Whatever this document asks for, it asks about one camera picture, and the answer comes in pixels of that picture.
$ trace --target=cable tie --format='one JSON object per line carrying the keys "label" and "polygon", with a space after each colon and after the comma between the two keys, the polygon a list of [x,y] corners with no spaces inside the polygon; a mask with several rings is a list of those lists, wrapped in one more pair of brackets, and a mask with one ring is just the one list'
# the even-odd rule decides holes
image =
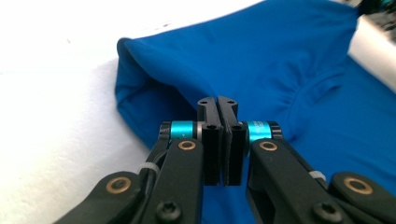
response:
{"label": "cable tie", "polygon": [[154,171],[156,178],[158,178],[158,176],[160,176],[160,167],[158,167],[158,165],[155,164],[154,162],[149,162],[149,161],[143,162],[137,168],[137,173],[139,174],[140,171],[143,169],[150,169],[150,170]]}
{"label": "cable tie", "polygon": [[326,181],[326,176],[321,172],[321,171],[311,171],[309,174],[312,176],[314,179],[321,178],[324,181]]}

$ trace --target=bolt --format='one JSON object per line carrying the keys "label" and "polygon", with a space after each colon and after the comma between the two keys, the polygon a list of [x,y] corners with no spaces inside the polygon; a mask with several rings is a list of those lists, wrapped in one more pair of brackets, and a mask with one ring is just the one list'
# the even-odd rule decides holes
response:
{"label": "bolt", "polygon": [[161,223],[178,223],[181,219],[181,209],[175,202],[159,203],[156,212]]}
{"label": "bolt", "polygon": [[312,210],[325,223],[341,223],[343,221],[343,216],[338,208],[330,202],[316,203]]}
{"label": "bolt", "polygon": [[121,189],[126,185],[126,181],[124,179],[116,180],[113,184],[111,184],[111,188],[113,189]]}

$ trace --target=blue fabric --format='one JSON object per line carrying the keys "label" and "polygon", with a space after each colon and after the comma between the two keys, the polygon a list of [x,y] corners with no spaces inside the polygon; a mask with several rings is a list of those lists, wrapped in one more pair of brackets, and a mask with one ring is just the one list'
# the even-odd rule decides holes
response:
{"label": "blue fabric", "polygon": [[[395,95],[347,57],[357,15],[327,0],[268,0],[123,38],[118,109],[152,147],[164,120],[196,119],[198,100],[227,96],[240,104],[239,120],[277,121],[325,174],[358,171],[396,192]],[[254,223],[245,186],[205,187],[203,222]]]}

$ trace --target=black screw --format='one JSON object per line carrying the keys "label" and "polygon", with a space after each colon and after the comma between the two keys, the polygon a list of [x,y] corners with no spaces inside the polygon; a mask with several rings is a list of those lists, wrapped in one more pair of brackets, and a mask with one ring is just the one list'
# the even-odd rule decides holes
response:
{"label": "black screw", "polygon": [[364,186],[361,182],[358,181],[350,181],[350,185],[355,189],[366,189],[366,186]]}
{"label": "black screw", "polygon": [[193,146],[192,142],[183,142],[181,145],[183,147],[192,147]]}
{"label": "black screw", "polygon": [[264,147],[266,147],[266,148],[270,148],[270,149],[272,149],[272,148],[275,148],[275,146],[274,145],[272,145],[272,144],[269,144],[269,143],[263,143],[262,144]]}
{"label": "black screw", "polygon": [[119,179],[114,181],[113,184],[111,184],[111,188],[113,189],[122,189],[126,185],[126,181],[124,179]]}
{"label": "black screw", "polygon": [[316,203],[312,210],[325,223],[341,223],[343,221],[343,216],[338,208],[330,202]]}
{"label": "black screw", "polygon": [[181,209],[175,202],[161,202],[157,206],[157,218],[161,223],[178,223]]}

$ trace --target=white surface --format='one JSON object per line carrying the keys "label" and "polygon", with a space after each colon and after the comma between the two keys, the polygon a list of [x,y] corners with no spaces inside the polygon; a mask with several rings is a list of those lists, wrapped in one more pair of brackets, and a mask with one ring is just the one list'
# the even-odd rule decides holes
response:
{"label": "white surface", "polygon": [[[255,2],[2,0],[0,223],[51,223],[101,178],[134,172],[147,157],[116,111],[119,38],[209,20]],[[351,54],[373,67],[372,40],[359,32]],[[373,70],[396,74],[394,67]]]}
{"label": "white surface", "polygon": [[359,19],[349,55],[367,71],[396,92],[396,46],[391,38],[367,17]]}

